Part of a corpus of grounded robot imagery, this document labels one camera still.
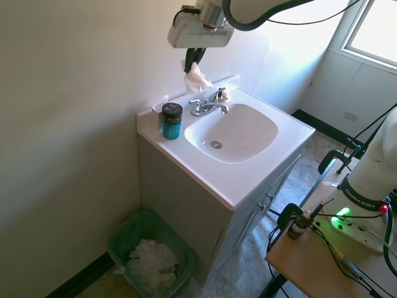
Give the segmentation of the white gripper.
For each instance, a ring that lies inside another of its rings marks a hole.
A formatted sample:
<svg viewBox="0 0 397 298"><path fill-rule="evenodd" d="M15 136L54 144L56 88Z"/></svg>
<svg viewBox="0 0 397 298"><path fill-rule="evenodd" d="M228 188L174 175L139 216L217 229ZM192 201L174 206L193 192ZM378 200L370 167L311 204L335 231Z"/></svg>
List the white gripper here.
<svg viewBox="0 0 397 298"><path fill-rule="evenodd" d="M188 73L193 62L200 63L206 48L227 46L233 33L234 28L230 26L210 30L202 24L182 24L171 27L167 39L174 48L188 48L184 66L185 73Z"/></svg>

